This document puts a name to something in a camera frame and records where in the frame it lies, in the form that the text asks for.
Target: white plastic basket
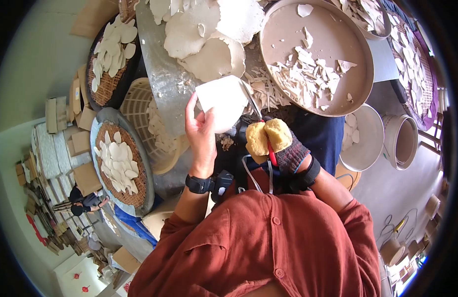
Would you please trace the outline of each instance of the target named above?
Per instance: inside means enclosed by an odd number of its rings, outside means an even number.
[[[120,106],[120,112],[135,127],[142,139],[152,165],[153,174],[163,174],[173,168],[182,153],[188,149],[186,135],[179,136],[176,141],[176,150],[165,152],[155,146],[155,138],[148,131],[149,103],[154,99],[152,88],[147,77],[134,80]]]

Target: white cable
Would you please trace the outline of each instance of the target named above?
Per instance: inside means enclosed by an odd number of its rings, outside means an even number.
[[[274,183],[273,183],[274,170],[272,169],[272,162],[270,162],[270,160],[267,160],[267,163],[268,163],[268,173],[269,173],[269,176],[270,176],[268,192],[269,192],[269,194],[273,194],[274,193]]]
[[[256,186],[257,191],[263,193],[262,189],[259,186],[259,184],[257,183],[255,178],[252,176],[252,174],[250,173],[249,169],[247,168],[247,164],[246,164],[247,157],[250,157],[250,155],[245,155],[244,157],[242,157],[242,164],[244,165],[244,168],[246,169],[247,174],[250,176],[250,179],[254,182],[254,185]]]

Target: round tray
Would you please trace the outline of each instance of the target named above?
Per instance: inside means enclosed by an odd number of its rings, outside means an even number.
[[[87,97],[89,98],[89,103],[95,111],[99,111],[104,107],[119,109],[122,101],[124,101],[125,94],[135,77],[138,62],[142,57],[142,49],[140,48],[140,42],[137,34],[135,40],[131,42],[136,45],[134,56],[131,59],[127,59],[125,66],[120,69],[114,77],[110,77],[108,72],[104,72],[102,74],[102,78],[100,79],[100,85],[97,88],[97,92],[94,93],[92,91],[92,79],[95,78],[94,72],[92,71],[92,59],[97,58],[97,55],[94,55],[95,45],[97,42],[102,40],[107,23],[113,23],[116,16],[117,15],[113,16],[101,28],[89,51],[86,68],[86,92]]]
[[[142,197],[129,195],[128,193],[116,192],[111,184],[108,181],[105,174],[101,174],[100,164],[102,163],[101,159],[97,157],[95,151],[92,149],[92,159],[94,162],[94,167],[99,173],[100,182],[103,185],[104,190],[110,196],[110,198],[119,205],[119,207],[127,212],[128,214],[134,217],[143,217],[153,206],[155,200],[155,189],[153,184],[153,174],[150,166],[150,160],[148,155],[145,152],[142,140],[138,136],[135,128],[128,122],[125,117],[118,111],[110,107],[103,108],[95,116],[94,122],[92,123],[92,128],[90,132],[90,140],[92,146],[97,146],[99,140],[101,140],[102,134],[105,133],[106,126],[109,125],[112,129],[108,129],[109,136],[113,139],[114,132],[118,129],[121,131],[122,141],[127,142],[130,146],[132,153],[134,154],[134,159],[138,163],[139,175],[138,179],[140,181],[140,186],[144,185],[144,190],[137,185],[139,193],[144,191],[143,202]]]
[[[330,0],[330,1],[333,3],[334,6],[338,8],[338,5],[336,3],[339,4],[340,3],[339,0]],[[384,29],[386,30],[386,32],[384,33],[384,35],[376,35],[369,31],[364,30],[361,27],[359,27],[359,30],[361,30],[365,38],[372,39],[372,40],[383,40],[383,39],[386,39],[387,36],[390,35],[390,32],[392,31],[392,26],[389,20],[389,16],[387,15],[387,11],[384,8],[384,5],[382,5],[380,0],[375,0],[375,1],[379,4],[380,10],[382,11],[382,18],[384,20]]]
[[[302,18],[297,14],[298,4],[310,4],[312,13]],[[304,110],[320,116],[345,116],[363,105],[371,92],[374,83],[374,63],[366,39],[357,25],[334,5],[323,0],[281,0],[275,3],[266,13],[260,31],[260,50],[265,65],[284,62],[290,54],[297,56],[295,46],[303,45],[305,39],[303,27],[307,27],[314,42],[308,50],[314,59],[326,60],[328,67],[336,69],[336,60],[344,60],[358,64],[343,74],[338,84],[333,101],[329,101],[327,90],[319,100],[320,105],[329,105],[325,111],[314,106],[302,106],[283,92],[283,87],[269,74],[280,92]],[[350,93],[353,103],[347,101]]]

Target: knit glove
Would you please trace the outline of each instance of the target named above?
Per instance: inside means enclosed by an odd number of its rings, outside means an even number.
[[[272,118],[269,116],[264,116],[264,121],[268,122]],[[280,169],[280,173],[282,174],[295,174],[298,170],[298,167],[300,167],[300,164],[303,162],[303,160],[308,156],[310,153],[310,150],[307,149],[298,139],[297,137],[293,134],[293,131],[286,126],[285,123],[283,123],[285,126],[283,129],[285,130],[285,134],[290,132],[292,136],[292,144],[286,147],[285,149],[278,151],[275,153],[275,159],[277,160],[278,167]],[[271,145],[274,149],[274,151],[277,151],[276,146],[280,142],[276,142],[273,140],[273,137],[270,137],[271,139]]]

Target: cable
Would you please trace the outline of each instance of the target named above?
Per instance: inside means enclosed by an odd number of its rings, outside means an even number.
[[[341,177],[349,176],[351,177],[351,187],[349,187],[349,191],[352,190],[352,186],[354,185],[354,177],[350,173],[345,173],[343,175],[338,176],[336,179],[339,180]]]
[[[382,230],[380,231],[380,234],[379,236],[377,237],[376,239],[376,243],[377,241],[385,236],[385,235],[389,235],[387,237],[387,239],[385,241],[382,242],[381,246],[384,245],[384,243],[386,243],[390,238],[391,236],[394,238],[394,239],[398,239],[400,234],[402,233],[402,231],[404,230],[405,226],[407,225],[407,222],[409,222],[409,213],[411,211],[414,211],[415,210],[415,223],[414,223],[414,227],[410,228],[410,230],[407,232],[407,235],[405,237],[405,242],[407,242],[407,240],[412,236],[412,234],[414,233],[414,230],[417,226],[417,214],[418,214],[418,209],[417,208],[412,208],[410,209],[409,211],[407,211],[407,213],[405,214],[405,216],[400,220],[400,222],[397,224],[397,226],[394,226],[394,224],[391,223],[392,221],[392,215],[388,215],[386,217],[386,219],[384,220],[384,228],[382,228]]]

